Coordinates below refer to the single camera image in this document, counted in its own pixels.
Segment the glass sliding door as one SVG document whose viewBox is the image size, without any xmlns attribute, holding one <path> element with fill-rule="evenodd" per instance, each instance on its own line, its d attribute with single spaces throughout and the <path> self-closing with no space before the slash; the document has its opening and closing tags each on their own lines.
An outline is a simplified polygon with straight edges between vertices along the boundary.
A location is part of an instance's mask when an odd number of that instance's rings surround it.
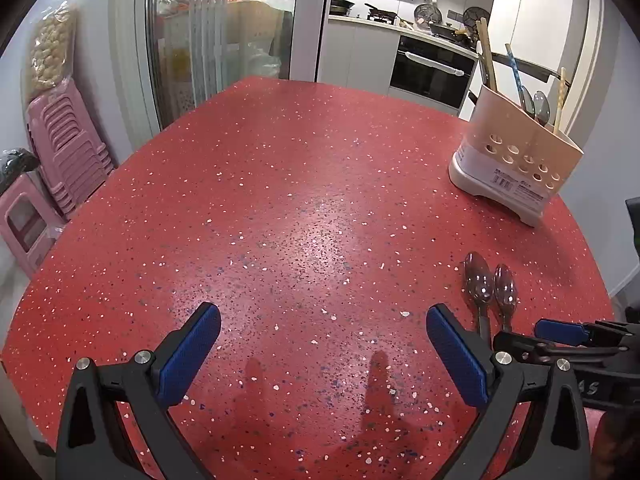
<svg viewBox="0 0 640 480">
<path fill-rule="evenodd" d="M 134 0 L 141 84 L 159 132 L 250 76 L 314 82 L 329 0 Z"/>
</svg>

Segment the black wok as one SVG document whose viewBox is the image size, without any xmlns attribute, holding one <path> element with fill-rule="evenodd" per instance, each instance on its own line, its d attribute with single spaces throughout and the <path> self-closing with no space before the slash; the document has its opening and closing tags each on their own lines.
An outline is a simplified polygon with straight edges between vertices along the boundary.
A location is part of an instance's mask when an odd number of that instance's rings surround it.
<svg viewBox="0 0 640 480">
<path fill-rule="evenodd" d="M 332 15 L 346 16 L 353 6 L 354 3 L 348 0 L 331 0 L 330 13 Z"/>
</svg>

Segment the yellow patterned chopstick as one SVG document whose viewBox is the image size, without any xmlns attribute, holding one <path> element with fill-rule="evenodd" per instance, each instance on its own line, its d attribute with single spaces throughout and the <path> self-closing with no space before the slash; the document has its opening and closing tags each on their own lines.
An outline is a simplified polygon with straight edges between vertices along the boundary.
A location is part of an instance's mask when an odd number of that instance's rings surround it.
<svg viewBox="0 0 640 480">
<path fill-rule="evenodd" d="M 560 133 L 560 122 L 562 118 L 562 110 L 566 99 L 566 68 L 562 66 L 560 68 L 560 82 L 558 98 L 556 99 L 556 111 L 553 122 L 553 134 L 558 136 Z"/>
</svg>

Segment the grey transparent spoon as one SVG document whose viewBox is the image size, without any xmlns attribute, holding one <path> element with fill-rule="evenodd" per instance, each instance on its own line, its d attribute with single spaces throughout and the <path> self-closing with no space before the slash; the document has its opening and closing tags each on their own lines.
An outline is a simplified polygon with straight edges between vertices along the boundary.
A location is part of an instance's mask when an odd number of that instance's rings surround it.
<svg viewBox="0 0 640 480">
<path fill-rule="evenodd" d="M 533 95 L 534 112 L 536 121 L 542 126 L 548 125 L 550 119 L 550 105 L 544 92 L 538 90 Z"/>
</svg>

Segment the blue patterned chopstick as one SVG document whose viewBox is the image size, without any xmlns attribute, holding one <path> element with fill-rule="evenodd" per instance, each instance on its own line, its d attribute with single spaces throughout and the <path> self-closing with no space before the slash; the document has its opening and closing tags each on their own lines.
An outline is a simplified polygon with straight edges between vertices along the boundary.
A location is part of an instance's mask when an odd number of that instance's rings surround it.
<svg viewBox="0 0 640 480">
<path fill-rule="evenodd" d="M 509 64 L 511 66 L 511 70 L 513 73 L 516 91 L 518 92 L 518 98 L 521 102 L 521 108 L 524 112 L 531 118 L 535 117 L 535 107 L 532 96 L 525 88 L 524 84 L 522 84 L 520 71 L 518 70 L 518 63 L 516 62 L 515 56 L 513 54 L 512 48 L 510 44 L 505 44 L 506 47 L 506 56 L 508 57 Z"/>
</svg>

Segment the small pink stool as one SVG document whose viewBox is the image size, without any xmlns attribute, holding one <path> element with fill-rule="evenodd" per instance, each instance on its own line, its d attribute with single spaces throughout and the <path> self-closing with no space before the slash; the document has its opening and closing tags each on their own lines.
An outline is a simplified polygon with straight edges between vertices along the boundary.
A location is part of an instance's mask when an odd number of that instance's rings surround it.
<svg viewBox="0 0 640 480">
<path fill-rule="evenodd" d="M 32 278 L 65 222 L 28 174 L 21 174 L 1 194 L 1 237 L 18 265 Z"/>
</svg>

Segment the bag of nuts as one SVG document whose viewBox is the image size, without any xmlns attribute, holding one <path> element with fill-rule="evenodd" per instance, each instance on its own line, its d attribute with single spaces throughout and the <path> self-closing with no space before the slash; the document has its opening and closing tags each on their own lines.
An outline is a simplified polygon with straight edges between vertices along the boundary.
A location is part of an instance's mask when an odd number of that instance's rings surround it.
<svg viewBox="0 0 640 480">
<path fill-rule="evenodd" d="M 76 25 L 76 6 L 68 0 L 45 8 L 32 25 L 22 69 L 26 105 L 72 76 Z"/>
</svg>

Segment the pink plastic stool stack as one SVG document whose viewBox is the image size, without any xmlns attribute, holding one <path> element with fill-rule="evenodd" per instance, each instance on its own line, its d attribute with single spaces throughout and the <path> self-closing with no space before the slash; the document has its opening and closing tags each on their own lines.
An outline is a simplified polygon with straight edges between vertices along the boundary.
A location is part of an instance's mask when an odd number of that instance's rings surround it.
<svg viewBox="0 0 640 480">
<path fill-rule="evenodd" d="M 72 78 L 32 100 L 26 118 L 40 176 L 62 216 L 70 219 L 114 170 L 108 147 Z"/>
</svg>

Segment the plain wooden chopstick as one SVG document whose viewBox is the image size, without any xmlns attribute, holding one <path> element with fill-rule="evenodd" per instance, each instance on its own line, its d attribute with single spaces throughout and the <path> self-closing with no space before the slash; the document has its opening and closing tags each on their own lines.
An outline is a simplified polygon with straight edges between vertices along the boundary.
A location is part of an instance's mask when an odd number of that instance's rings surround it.
<svg viewBox="0 0 640 480">
<path fill-rule="evenodd" d="M 488 35 L 488 21 L 486 20 L 486 18 L 484 18 L 484 16 L 482 16 L 480 20 L 476 22 L 476 28 L 478 32 L 478 38 L 480 38 L 480 45 L 482 46 L 483 60 L 488 76 L 488 87 L 491 88 L 493 92 L 497 92 L 497 79 Z"/>
</svg>

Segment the pink cutlery holder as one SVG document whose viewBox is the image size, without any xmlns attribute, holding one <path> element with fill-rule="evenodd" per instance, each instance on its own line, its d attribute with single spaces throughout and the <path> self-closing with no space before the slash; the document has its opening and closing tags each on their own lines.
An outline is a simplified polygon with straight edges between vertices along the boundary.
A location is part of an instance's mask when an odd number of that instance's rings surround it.
<svg viewBox="0 0 640 480">
<path fill-rule="evenodd" d="M 582 156 L 568 136 L 539 125 L 484 86 L 448 174 L 460 190 L 493 200 L 536 226 Z"/>
</svg>

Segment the black built-in oven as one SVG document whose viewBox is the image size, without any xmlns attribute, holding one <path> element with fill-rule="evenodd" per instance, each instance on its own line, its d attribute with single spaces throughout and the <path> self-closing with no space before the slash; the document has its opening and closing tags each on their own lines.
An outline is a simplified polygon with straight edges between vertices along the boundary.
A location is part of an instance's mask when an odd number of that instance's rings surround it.
<svg viewBox="0 0 640 480">
<path fill-rule="evenodd" d="M 390 86 L 458 112 L 475 65 L 476 58 L 442 44 L 400 35 Z"/>
</svg>

